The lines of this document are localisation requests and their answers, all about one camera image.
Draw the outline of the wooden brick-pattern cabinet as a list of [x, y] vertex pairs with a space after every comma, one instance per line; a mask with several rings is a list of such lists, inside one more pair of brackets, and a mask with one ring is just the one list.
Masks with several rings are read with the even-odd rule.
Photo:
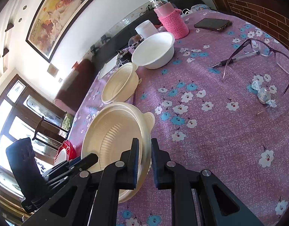
[[264, 30], [289, 50], [289, 15], [277, 0], [212, 0], [218, 11]]

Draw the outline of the white foam bowl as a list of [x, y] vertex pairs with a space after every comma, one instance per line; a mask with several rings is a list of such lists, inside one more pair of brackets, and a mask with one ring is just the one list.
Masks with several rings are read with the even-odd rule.
[[175, 38], [170, 32], [159, 32], [145, 39], [134, 50], [132, 63], [147, 69], [158, 69], [174, 56]]

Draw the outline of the black clear pen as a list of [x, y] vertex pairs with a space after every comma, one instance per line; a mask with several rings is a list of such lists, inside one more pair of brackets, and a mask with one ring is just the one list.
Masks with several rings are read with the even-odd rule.
[[[244, 55], [239, 55], [239, 56], [236, 56], [234, 58], [232, 58], [229, 63], [234, 63], [234, 62], [237, 62], [241, 59], [244, 59], [244, 58], [249, 58], [249, 57], [253, 57], [253, 56], [257, 56], [260, 54], [260, 51], [254, 51], [254, 52], [251, 52], [251, 53], [246, 53]], [[218, 67], [223, 67], [226, 65], [226, 63], [228, 62], [228, 59], [227, 60], [223, 60], [215, 65], [212, 66], [212, 68], [218, 68]]]

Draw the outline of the white foam plate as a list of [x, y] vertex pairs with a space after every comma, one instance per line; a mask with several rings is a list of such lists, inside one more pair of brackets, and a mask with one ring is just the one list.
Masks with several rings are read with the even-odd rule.
[[59, 153], [58, 157], [55, 161], [55, 165], [58, 165], [64, 161], [67, 161], [67, 154], [66, 153]]

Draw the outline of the black smartphone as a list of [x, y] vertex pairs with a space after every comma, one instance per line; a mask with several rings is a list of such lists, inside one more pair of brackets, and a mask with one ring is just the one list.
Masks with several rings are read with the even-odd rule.
[[222, 32], [232, 26], [232, 21], [225, 19], [215, 19], [215, 18], [204, 18], [201, 21], [194, 24], [197, 29], [206, 29], [209, 31]]

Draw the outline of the large cream plastic bowl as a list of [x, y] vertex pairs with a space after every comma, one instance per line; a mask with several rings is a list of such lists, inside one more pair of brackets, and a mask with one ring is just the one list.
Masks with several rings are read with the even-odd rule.
[[91, 173], [119, 161], [122, 152], [131, 148], [133, 138], [139, 140], [137, 186], [134, 190], [120, 190], [119, 203], [131, 199], [145, 182], [151, 168], [151, 131], [154, 124], [153, 113], [142, 113], [132, 104], [119, 102], [103, 108], [85, 134], [81, 158], [90, 153], [98, 156], [98, 162], [88, 168]]

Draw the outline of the small cream plastic bowl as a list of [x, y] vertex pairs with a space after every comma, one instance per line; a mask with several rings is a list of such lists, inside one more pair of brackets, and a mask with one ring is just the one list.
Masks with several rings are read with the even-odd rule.
[[125, 102], [134, 94], [139, 82], [137, 68], [133, 63], [126, 63], [115, 71], [101, 94], [104, 104]]

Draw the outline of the purple-framed eyeglasses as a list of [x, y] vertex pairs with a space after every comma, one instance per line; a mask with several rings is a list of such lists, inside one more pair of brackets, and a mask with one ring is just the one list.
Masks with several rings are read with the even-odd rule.
[[[229, 63], [236, 56], [254, 51], [260, 54]], [[247, 39], [238, 45], [222, 68], [225, 84], [251, 87], [253, 81], [259, 80], [261, 88], [265, 87], [273, 99], [285, 95], [289, 89], [289, 56], [258, 39]]]

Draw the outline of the black sofa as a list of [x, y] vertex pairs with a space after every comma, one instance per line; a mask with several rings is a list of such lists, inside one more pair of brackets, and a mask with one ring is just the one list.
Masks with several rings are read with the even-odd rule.
[[[180, 10], [191, 9], [192, 6], [198, 4], [204, 4], [202, 0], [168, 0], [172, 3], [174, 8]], [[101, 39], [101, 45], [94, 44], [90, 47], [90, 52], [92, 53], [91, 62], [97, 67], [101, 67], [108, 60], [114, 57], [117, 54], [118, 50], [128, 46], [128, 41], [131, 37], [137, 34], [135, 28], [143, 23], [144, 21], [151, 21], [153, 25], [159, 26], [161, 22], [158, 19], [157, 14], [153, 9], [145, 12], [143, 15], [135, 19], [133, 22], [129, 23], [124, 28], [120, 29], [119, 32], [116, 32], [115, 35], [106, 35], [104, 34]]]

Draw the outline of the red wedding plate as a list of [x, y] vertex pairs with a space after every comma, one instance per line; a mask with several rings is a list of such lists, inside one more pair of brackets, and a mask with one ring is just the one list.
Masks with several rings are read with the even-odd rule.
[[58, 157], [59, 153], [66, 153], [67, 154], [67, 161], [75, 159], [77, 157], [76, 151], [72, 145], [72, 143], [69, 140], [65, 140], [62, 145], [59, 147], [57, 154], [54, 159], [54, 166], [55, 166], [55, 161]]

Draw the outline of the pink knit-sleeved thermos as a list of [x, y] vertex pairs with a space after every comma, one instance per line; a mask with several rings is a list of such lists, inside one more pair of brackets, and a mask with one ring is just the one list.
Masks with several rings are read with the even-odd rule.
[[181, 10], [175, 8], [168, 0], [149, 0], [149, 2], [159, 21], [176, 40], [189, 34], [189, 29], [181, 17]]

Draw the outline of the wrapped candy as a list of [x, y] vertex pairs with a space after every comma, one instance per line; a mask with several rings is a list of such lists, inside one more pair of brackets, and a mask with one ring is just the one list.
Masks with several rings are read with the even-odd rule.
[[272, 99], [271, 93], [265, 87], [258, 90], [257, 98], [259, 102], [264, 105], [266, 105]]
[[261, 83], [259, 82], [259, 80], [255, 80], [252, 82], [251, 84], [251, 88], [257, 92], [259, 92], [261, 90]]

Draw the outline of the white folded paper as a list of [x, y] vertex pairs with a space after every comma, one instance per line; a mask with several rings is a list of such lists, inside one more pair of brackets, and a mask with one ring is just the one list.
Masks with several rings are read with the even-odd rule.
[[116, 66], [116, 60], [110, 60], [103, 66], [103, 69], [98, 74], [98, 79], [102, 79], [107, 73], [109, 73]]

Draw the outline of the framed wall painting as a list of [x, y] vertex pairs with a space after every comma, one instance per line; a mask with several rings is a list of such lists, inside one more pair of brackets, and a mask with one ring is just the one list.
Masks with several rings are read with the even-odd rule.
[[42, 0], [29, 27], [26, 42], [51, 62], [63, 37], [93, 0]]

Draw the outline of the purple floral tablecloth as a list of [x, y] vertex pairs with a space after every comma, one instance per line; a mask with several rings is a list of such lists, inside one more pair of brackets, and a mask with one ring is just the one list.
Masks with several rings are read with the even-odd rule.
[[[222, 32], [197, 29], [204, 18], [232, 21]], [[289, 208], [289, 89], [261, 104], [250, 86], [225, 84], [223, 68], [247, 39], [258, 39], [289, 56], [259, 27], [237, 17], [202, 10], [184, 18], [189, 34], [160, 69], [137, 70], [129, 103], [152, 112], [151, 136], [174, 161], [211, 170], [264, 225], [277, 224]]]

